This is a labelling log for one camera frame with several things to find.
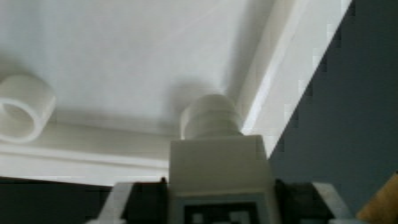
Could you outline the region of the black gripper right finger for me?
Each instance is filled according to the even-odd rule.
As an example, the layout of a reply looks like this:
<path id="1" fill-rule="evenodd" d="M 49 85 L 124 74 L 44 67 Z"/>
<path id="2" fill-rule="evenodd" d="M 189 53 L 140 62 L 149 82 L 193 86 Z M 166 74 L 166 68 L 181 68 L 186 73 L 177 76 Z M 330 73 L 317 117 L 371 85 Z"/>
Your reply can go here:
<path id="1" fill-rule="evenodd" d="M 275 195 L 282 224 L 340 224 L 353 218 L 330 183 L 287 183 L 276 179 Z"/>

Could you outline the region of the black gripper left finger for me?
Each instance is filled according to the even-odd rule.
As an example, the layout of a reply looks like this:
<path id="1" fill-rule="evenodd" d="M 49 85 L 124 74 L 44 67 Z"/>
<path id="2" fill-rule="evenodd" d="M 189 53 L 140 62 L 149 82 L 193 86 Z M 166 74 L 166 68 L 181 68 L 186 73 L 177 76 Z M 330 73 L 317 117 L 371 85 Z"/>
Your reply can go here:
<path id="1" fill-rule="evenodd" d="M 86 224 L 166 224 L 166 179 L 115 184 L 97 217 Z"/>

